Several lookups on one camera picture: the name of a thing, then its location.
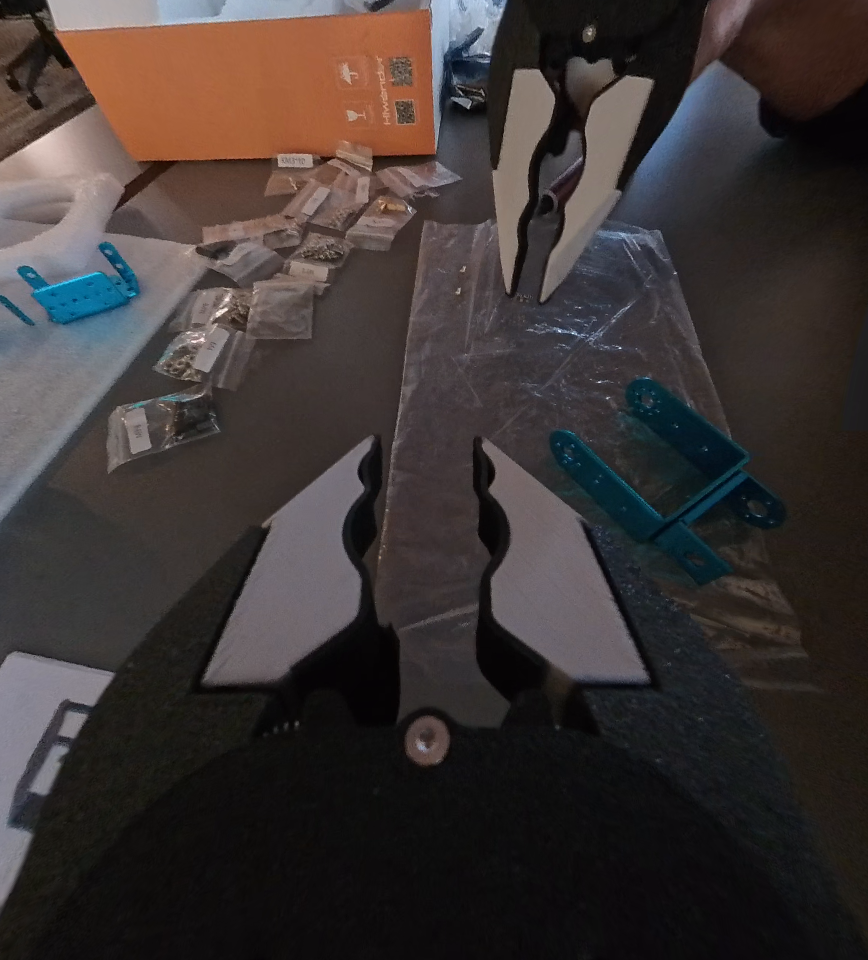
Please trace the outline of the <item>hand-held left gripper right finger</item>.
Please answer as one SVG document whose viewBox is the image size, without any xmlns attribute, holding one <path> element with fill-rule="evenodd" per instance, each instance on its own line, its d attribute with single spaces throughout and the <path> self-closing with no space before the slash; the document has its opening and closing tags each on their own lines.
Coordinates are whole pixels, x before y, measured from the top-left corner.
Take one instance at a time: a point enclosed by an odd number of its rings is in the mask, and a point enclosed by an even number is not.
<svg viewBox="0 0 868 960">
<path fill-rule="evenodd" d="M 477 664 L 494 687 L 648 687 L 617 587 L 581 517 L 485 438 L 473 442 Z"/>
</svg>

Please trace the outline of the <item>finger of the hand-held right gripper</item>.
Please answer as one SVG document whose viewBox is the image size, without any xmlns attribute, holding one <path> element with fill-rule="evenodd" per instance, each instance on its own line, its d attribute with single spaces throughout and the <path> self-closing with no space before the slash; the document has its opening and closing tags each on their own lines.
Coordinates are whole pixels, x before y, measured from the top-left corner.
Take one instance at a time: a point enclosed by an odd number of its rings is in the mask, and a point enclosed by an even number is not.
<svg viewBox="0 0 868 960">
<path fill-rule="evenodd" d="M 581 172 L 572 193 L 560 203 L 560 230 L 544 267 L 541 303 L 567 278 L 620 200 L 621 173 L 653 86 L 651 78 L 626 76 L 594 99 L 584 125 Z"/>
<path fill-rule="evenodd" d="M 539 198 L 539 168 L 556 106 L 555 91 L 539 69 L 513 71 L 493 168 L 500 264 L 509 296 L 517 292 L 526 258 L 528 225 Z"/>
</svg>

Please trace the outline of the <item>short-legged blue U bracket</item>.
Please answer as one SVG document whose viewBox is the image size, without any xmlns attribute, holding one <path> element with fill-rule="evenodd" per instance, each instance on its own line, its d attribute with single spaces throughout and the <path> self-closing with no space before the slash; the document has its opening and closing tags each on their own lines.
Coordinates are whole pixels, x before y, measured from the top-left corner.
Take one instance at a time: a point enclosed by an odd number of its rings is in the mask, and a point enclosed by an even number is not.
<svg viewBox="0 0 868 960">
<path fill-rule="evenodd" d="M 692 530 L 696 521 L 719 508 L 760 530 L 776 529 L 787 517 L 784 502 L 740 468 L 717 478 L 666 517 L 652 542 L 698 586 L 732 573 L 732 566 Z"/>
</svg>

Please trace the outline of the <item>dark plastic parts bag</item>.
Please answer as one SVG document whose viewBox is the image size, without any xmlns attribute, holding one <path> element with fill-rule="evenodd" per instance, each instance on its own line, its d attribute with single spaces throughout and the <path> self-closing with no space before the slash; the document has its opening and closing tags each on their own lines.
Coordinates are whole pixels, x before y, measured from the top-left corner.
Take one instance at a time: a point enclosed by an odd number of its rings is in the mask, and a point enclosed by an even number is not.
<svg viewBox="0 0 868 960">
<path fill-rule="evenodd" d="M 444 56 L 441 101 L 468 113 L 482 113 L 488 102 L 490 54 L 476 52 L 480 35 L 451 43 Z"/>
</svg>

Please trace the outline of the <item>red electric screwdriver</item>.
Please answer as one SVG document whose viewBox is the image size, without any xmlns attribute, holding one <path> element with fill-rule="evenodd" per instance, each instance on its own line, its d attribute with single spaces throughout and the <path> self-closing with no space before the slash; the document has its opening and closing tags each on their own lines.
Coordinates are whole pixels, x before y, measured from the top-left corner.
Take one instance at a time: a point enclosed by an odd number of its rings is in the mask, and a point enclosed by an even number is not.
<svg viewBox="0 0 868 960">
<path fill-rule="evenodd" d="M 575 191 L 583 171 L 584 161 L 582 158 L 578 158 L 565 167 L 560 174 L 557 174 L 539 198 L 537 206 L 538 214 L 546 216 L 560 212 L 566 201 Z"/>
</svg>

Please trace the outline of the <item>black office chair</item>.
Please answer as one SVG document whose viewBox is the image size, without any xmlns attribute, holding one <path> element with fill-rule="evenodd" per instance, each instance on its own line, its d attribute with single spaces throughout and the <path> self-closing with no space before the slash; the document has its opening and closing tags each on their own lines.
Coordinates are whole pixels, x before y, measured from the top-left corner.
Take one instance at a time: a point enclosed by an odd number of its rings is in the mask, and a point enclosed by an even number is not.
<svg viewBox="0 0 868 960">
<path fill-rule="evenodd" d="M 33 39 L 11 60 L 6 84 L 15 93 L 22 93 L 35 111 L 43 110 L 38 85 L 50 61 L 62 69 L 72 69 L 73 62 L 56 34 L 54 18 L 47 1 L 5 1 L 1 7 L 7 17 L 28 18 L 35 30 Z"/>
</svg>

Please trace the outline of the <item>white foam sheet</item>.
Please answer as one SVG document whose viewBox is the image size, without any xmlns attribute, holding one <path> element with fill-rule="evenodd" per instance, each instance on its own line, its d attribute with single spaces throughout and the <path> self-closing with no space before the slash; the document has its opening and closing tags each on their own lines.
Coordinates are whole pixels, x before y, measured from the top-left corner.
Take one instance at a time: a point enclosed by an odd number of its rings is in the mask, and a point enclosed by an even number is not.
<svg viewBox="0 0 868 960">
<path fill-rule="evenodd" d="M 0 306 L 0 523 L 206 269 L 189 245 L 106 238 L 140 282 L 139 297 L 122 308 L 57 324 L 22 279 L 0 284 L 35 321 L 26 326 Z"/>
</svg>

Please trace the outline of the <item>orange and white cardboard box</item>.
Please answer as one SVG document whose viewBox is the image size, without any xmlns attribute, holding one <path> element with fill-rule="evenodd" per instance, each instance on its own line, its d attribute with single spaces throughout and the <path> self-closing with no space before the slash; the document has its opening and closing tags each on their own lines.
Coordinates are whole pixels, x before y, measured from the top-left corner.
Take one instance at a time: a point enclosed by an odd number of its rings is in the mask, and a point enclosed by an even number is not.
<svg viewBox="0 0 868 960">
<path fill-rule="evenodd" d="M 437 150 L 450 3 L 51 1 L 57 35 L 138 161 Z"/>
</svg>

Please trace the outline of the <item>pile of small screw bags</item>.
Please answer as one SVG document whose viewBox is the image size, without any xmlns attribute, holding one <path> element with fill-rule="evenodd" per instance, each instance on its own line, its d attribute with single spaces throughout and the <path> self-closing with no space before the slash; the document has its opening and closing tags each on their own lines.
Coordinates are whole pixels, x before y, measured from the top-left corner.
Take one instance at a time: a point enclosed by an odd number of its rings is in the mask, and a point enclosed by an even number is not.
<svg viewBox="0 0 868 960">
<path fill-rule="evenodd" d="M 370 150 L 348 141 L 327 159 L 278 154 L 265 195 L 287 198 L 283 209 L 202 230 L 196 254 L 229 284 L 196 290 L 176 309 L 153 370 L 183 388 L 112 411 L 107 470 L 217 435 L 214 393 L 240 387 L 256 345 L 310 340 L 317 300 L 351 254 L 388 251 L 414 218 L 413 201 L 460 180 L 436 159 L 375 172 Z"/>
</svg>

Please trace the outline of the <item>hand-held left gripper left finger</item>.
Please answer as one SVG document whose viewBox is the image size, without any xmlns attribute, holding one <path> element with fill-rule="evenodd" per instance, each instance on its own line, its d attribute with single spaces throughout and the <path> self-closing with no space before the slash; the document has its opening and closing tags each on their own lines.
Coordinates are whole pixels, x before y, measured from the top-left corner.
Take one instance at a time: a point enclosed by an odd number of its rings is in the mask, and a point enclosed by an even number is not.
<svg viewBox="0 0 868 960">
<path fill-rule="evenodd" d="M 366 557 L 383 451 L 368 436 L 273 514 L 201 677 L 208 690 L 394 690 Z"/>
</svg>

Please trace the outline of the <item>person's right forearm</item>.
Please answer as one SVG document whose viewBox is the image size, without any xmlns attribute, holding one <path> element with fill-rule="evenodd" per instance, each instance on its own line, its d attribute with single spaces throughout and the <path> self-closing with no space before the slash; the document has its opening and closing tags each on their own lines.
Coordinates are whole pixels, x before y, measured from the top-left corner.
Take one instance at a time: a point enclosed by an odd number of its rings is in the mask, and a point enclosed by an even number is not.
<svg viewBox="0 0 868 960">
<path fill-rule="evenodd" d="M 709 2 L 693 79 L 720 62 L 771 136 L 868 167 L 868 1 Z"/>
</svg>

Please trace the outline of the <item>long-legged blue U bracket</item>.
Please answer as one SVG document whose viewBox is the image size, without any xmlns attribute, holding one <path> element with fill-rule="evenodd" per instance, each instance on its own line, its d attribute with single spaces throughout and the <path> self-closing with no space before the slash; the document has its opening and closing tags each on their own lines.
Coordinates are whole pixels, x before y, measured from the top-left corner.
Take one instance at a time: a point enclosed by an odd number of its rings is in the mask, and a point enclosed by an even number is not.
<svg viewBox="0 0 868 960">
<path fill-rule="evenodd" d="M 679 510 L 662 515 L 570 431 L 555 430 L 550 449 L 557 464 L 630 537 L 655 541 L 674 524 L 696 520 L 746 479 L 749 455 L 652 378 L 632 380 L 625 399 L 628 412 L 704 478 L 701 490 Z"/>
</svg>

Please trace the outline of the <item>blue flat plate bracket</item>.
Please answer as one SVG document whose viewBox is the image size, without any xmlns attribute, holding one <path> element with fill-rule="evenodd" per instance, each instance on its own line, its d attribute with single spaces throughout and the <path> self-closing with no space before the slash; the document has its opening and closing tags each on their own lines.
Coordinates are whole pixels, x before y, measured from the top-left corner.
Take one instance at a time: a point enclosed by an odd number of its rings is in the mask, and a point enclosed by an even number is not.
<svg viewBox="0 0 868 960">
<path fill-rule="evenodd" d="M 32 266 L 20 266 L 19 277 L 32 289 L 33 299 L 53 323 L 67 325 L 130 304 L 140 294 L 140 283 L 117 248 L 110 242 L 98 246 L 114 273 L 99 270 L 68 280 L 48 283 Z"/>
</svg>

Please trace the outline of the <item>clear plastic bag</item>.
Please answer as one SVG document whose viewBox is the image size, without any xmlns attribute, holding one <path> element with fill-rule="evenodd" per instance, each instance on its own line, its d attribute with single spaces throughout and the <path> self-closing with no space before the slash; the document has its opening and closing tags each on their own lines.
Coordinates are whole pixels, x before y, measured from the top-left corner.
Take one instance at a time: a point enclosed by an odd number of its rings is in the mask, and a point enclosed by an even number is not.
<svg viewBox="0 0 868 960">
<path fill-rule="evenodd" d="M 472 479 L 473 439 L 482 437 L 652 578 L 746 686 L 820 693 L 761 531 L 724 508 L 700 518 L 692 530 L 732 573 L 696 585 L 627 536 L 552 457 L 550 434 L 570 430 L 668 513 L 701 478 L 628 413 L 628 384 L 653 378 L 729 434 L 660 233 L 609 225 L 546 304 L 506 296 L 497 247 L 492 222 L 427 222 L 421 235 L 376 579 L 408 677 L 483 683 L 474 642 L 488 553 Z M 454 296 L 459 285 L 464 294 Z"/>
</svg>

